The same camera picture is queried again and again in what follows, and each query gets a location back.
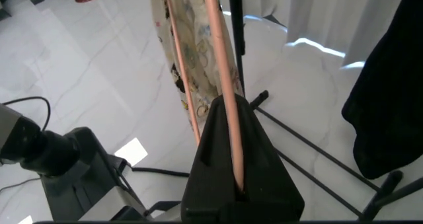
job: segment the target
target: wire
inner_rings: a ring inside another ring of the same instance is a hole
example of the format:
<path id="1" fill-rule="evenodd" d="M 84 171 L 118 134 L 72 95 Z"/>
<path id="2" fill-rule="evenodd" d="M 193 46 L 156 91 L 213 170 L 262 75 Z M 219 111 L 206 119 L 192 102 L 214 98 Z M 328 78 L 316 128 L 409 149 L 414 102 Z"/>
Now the wire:
<path id="1" fill-rule="evenodd" d="M 10 104 L 14 104 L 17 102 L 23 102 L 23 101 L 27 101 L 27 100 L 43 100 L 46 104 L 47 104 L 47 118 L 46 118 L 46 122 L 44 123 L 44 126 L 42 127 L 42 131 L 44 131 L 48 125 L 48 122 L 50 121 L 50 115 L 52 114 L 52 108 L 50 106 L 50 103 L 48 102 L 47 98 L 41 97 L 41 96 L 30 96 L 30 97 L 26 97 L 26 98 L 18 98 L 12 101 L 8 101 L 8 102 L 4 102 L 3 105 L 7 106 Z"/>
<path id="2" fill-rule="evenodd" d="M 4 187 L 4 188 L 1 188 L 1 189 L 0 189 L 0 193 L 1 193 L 1 191 L 4 191 L 4 190 L 6 190 L 6 189 L 9 189 L 9 188 L 14 188 L 14 187 L 17 187 L 17 186 L 20 186 L 20 185 L 26 184 L 27 182 L 31 182 L 31 181 L 35 181 L 35 180 L 40 180 L 40 179 L 41 179 L 41 178 L 31 178 L 31 179 L 25 180 L 24 182 L 20 182 L 20 183 L 18 183 L 18 184 L 13 184 L 13 185 L 10 185 L 10 186 L 6 186 L 6 187 Z"/>
<path id="3" fill-rule="evenodd" d="M 171 170 L 163 170 L 163 169 L 159 169 L 159 168 L 131 167 L 131 169 L 134 172 L 154 172 L 154 173 L 157 173 L 157 174 L 166 174 L 166 175 L 172 175 L 172 176 L 184 177 L 184 178 L 188 178 L 190 176 L 189 173 L 177 172 L 177 171 L 171 171 Z"/>

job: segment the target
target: black clothing rack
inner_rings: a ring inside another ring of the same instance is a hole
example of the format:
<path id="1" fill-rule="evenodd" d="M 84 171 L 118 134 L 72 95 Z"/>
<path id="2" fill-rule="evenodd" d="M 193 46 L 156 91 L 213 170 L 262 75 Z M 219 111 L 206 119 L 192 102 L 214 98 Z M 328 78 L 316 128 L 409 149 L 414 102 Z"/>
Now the black clothing rack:
<path id="1" fill-rule="evenodd" d="M 243 21 L 243 0 L 229 0 L 229 6 L 231 9 L 231 20 L 232 20 L 232 29 L 233 37 L 235 43 L 235 54 L 237 60 L 237 67 L 239 71 L 239 78 L 241 86 L 245 93 L 245 84 L 244 84 L 244 73 L 243 73 L 243 61 L 242 56 L 245 55 L 245 41 L 244 41 L 244 21 Z M 268 91 L 260 93 L 251 103 L 253 109 L 257 110 L 261 114 L 265 115 L 267 118 L 272 120 L 274 123 L 278 124 L 281 128 L 284 128 L 296 138 L 302 140 L 305 144 L 337 164 L 339 167 L 343 168 L 346 172 L 350 173 L 352 176 L 356 177 L 358 180 L 362 181 L 364 184 L 369 186 L 371 189 L 376 191 L 376 194 L 368 203 L 367 207 L 363 211 L 357 210 L 354 206 L 349 204 L 346 200 L 341 198 L 338 194 L 333 192 L 330 188 L 325 186 L 322 182 L 317 180 L 313 175 L 308 173 L 306 170 L 301 168 L 298 164 L 293 162 L 289 157 L 284 155 L 281 151 L 276 150 L 277 154 L 290 165 L 296 168 L 299 172 L 304 174 L 307 178 L 313 181 L 317 186 L 321 187 L 324 191 L 330 194 L 333 198 L 338 200 L 342 205 L 347 207 L 351 212 L 358 216 L 358 221 L 371 221 L 375 218 L 377 213 L 382 207 L 387 204 L 390 204 L 396 200 L 399 200 L 407 195 L 410 195 L 423 188 L 423 178 L 420 178 L 403 188 L 398 189 L 394 192 L 394 189 L 397 187 L 398 183 L 403 178 L 403 173 L 399 170 L 391 172 L 381 187 L 376 186 L 368 179 L 364 178 L 362 175 L 358 174 L 356 171 L 352 170 L 350 167 L 346 166 L 344 163 L 340 162 L 337 158 L 333 157 L 308 139 L 304 138 L 302 135 L 291 129 L 289 126 L 285 125 L 277 118 L 273 117 L 271 114 L 260 108 L 259 106 L 269 97 Z"/>

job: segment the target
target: white curtain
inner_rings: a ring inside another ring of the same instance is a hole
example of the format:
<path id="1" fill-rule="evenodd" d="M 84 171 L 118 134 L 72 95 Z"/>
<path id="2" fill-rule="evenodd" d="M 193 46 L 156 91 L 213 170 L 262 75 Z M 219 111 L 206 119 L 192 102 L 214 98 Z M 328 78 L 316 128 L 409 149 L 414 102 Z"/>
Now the white curtain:
<path id="1" fill-rule="evenodd" d="M 243 0 L 244 15 L 272 15 L 288 41 L 307 38 L 344 52 L 344 65 L 365 61 L 389 27 L 401 0 Z M 221 0 L 230 11 L 229 0 Z"/>

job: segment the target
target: marble floor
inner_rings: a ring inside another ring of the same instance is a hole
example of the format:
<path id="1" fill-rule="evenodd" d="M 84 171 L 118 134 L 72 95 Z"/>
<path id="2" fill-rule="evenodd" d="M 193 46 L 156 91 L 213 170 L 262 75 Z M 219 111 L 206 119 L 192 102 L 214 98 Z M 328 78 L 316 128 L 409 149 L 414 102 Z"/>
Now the marble floor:
<path id="1" fill-rule="evenodd" d="M 151 22 L 149 0 L 29 0 L 5 4 L 12 18 L 0 22 L 0 101 L 44 96 L 52 104 L 48 129 L 65 133 L 90 127 L 108 153 L 137 141 L 137 167 L 189 172 L 194 136 L 167 71 Z M 284 28 L 246 19 L 246 96 L 267 89 L 262 108 L 354 170 L 354 129 L 340 110 L 360 68 L 341 68 L 342 57 L 306 43 L 285 45 Z M 14 109 L 43 124 L 41 102 Z M 374 191 L 257 114 L 273 144 L 354 207 L 363 210 Z M 305 200 L 302 220 L 354 220 L 356 216 L 285 163 Z M 423 176 L 423 160 L 402 168 L 399 187 Z M 37 177 L 18 165 L 0 167 L 0 188 Z M 186 180 L 128 173 L 147 207 L 180 200 Z M 386 176 L 373 182 L 380 185 Z M 376 219 L 423 219 L 423 191 L 384 207 Z M 51 220 L 39 181 L 0 192 L 0 223 Z"/>

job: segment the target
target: copper rod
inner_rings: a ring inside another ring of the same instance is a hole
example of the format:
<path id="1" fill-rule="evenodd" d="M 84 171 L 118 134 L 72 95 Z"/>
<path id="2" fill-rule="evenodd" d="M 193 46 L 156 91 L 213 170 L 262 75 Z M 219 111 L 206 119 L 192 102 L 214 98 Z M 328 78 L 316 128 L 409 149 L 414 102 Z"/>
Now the copper rod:
<path id="1" fill-rule="evenodd" d="M 225 101 L 226 116 L 229 125 L 231 141 L 233 175 L 239 190 L 244 188 L 244 157 L 241 143 L 241 130 L 239 128 L 238 109 L 235 93 L 232 87 L 229 62 L 223 39 L 221 12 L 217 0 L 205 0 L 207 14 L 210 20 L 211 37 L 213 38 L 214 52 L 222 84 L 223 100 Z"/>
<path id="2" fill-rule="evenodd" d="M 172 6 L 172 0 L 167 0 L 167 5 L 169 7 L 169 13 L 171 16 L 171 24 L 173 28 L 173 35 L 175 40 L 175 46 L 176 46 L 176 53 L 178 56 L 179 66 L 180 66 L 180 73 L 182 75 L 182 81 L 184 82 L 184 88 L 185 88 L 185 95 L 188 102 L 188 111 L 190 113 L 191 122 L 192 122 L 192 129 L 194 129 L 194 136 L 196 138 L 197 146 L 200 144 L 200 130 L 198 129 L 198 123 L 197 118 L 195 114 L 194 104 L 192 102 L 191 97 L 191 90 L 190 85 L 188 84 L 188 76 L 186 74 L 186 67 L 184 64 L 184 59 L 182 57 L 182 50 L 180 49 L 180 40 L 178 35 L 178 30 L 176 27 L 176 21 L 174 18 L 174 12 L 173 12 L 173 6 Z"/>

